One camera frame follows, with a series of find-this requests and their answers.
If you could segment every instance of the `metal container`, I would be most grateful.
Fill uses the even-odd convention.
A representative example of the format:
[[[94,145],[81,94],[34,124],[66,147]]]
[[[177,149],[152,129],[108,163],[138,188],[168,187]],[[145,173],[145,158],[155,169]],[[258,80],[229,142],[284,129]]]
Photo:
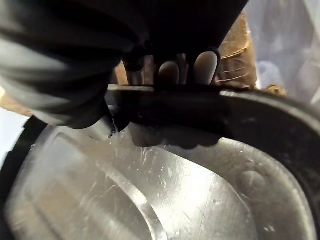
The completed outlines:
[[[47,127],[6,203],[17,239],[318,239],[319,118],[218,89],[111,88],[124,129]]]

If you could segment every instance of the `dark sleeve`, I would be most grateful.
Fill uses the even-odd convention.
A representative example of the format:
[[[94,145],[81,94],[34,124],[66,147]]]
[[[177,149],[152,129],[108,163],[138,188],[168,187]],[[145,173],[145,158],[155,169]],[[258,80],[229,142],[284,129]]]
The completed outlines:
[[[0,0],[0,85],[52,125],[104,114],[124,53],[148,36],[146,9],[125,0]]]

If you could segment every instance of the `black rubber gasket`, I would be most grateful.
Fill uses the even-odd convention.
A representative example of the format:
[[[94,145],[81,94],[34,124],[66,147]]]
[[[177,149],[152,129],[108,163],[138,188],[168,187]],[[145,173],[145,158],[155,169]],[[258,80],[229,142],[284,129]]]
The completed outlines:
[[[36,140],[47,124],[32,116],[24,125],[24,130],[12,151],[8,152],[0,170],[0,239],[15,240],[5,219],[4,207],[14,186],[19,171]]]

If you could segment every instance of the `scratched metal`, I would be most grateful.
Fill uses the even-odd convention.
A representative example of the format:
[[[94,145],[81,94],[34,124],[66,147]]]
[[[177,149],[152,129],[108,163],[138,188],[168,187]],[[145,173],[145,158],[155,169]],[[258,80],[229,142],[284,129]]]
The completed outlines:
[[[7,209],[17,238],[316,239],[303,191],[268,155],[224,138],[140,147],[130,128],[104,142],[47,129]]]

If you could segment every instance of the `stainless steel surface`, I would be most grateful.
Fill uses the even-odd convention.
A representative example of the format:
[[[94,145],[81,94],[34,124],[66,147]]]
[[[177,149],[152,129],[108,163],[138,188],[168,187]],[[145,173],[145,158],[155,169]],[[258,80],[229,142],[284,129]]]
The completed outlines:
[[[17,236],[316,239],[302,189],[267,154],[226,138],[210,147],[141,148],[133,130],[146,131],[131,123],[101,142],[67,128],[44,132],[11,196]],[[185,129],[175,135],[192,138]]]
[[[80,131],[95,140],[104,141],[111,136],[113,123],[107,116],[104,116],[92,126],[80,129]]]

